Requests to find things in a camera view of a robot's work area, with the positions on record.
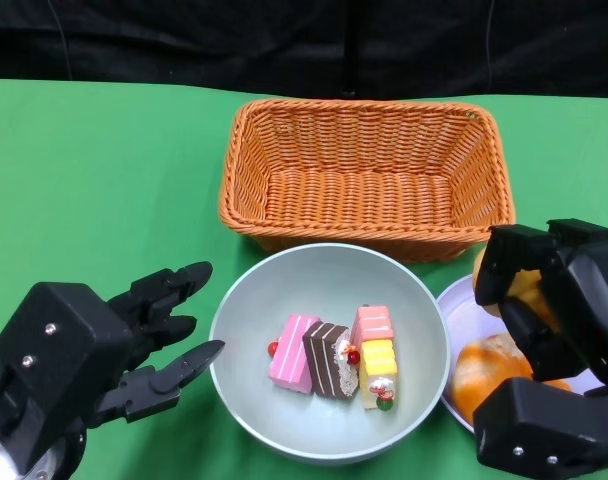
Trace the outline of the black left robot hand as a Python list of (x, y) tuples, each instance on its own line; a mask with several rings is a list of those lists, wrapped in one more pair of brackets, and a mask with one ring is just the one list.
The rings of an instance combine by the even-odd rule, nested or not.
[(151, 354), (193, 333), (197, 319), (174, 316), (172, 311), (203, 288), (212, 272), (208, 261), (177, 271), (163, 269), (134, 281), (127, 292), (108, 301), (126, 321), (134, 340), (125, 365), (118, 369), (115, 387), (98, 400), (90, 428), (119, 418), (134, 422), (174, 407), (182, 389), (214, 362), (225, 346), (222, 340), (202, 343), (161, 370), (144, 364)]

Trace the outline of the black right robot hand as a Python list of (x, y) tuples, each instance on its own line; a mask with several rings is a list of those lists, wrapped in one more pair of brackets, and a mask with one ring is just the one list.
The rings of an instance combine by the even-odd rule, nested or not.
[(608, 228), (556, 219), (547, 230), (497, 225), (474, 287), (497, 306), (534, 380), (590, 370), (608, 385)]

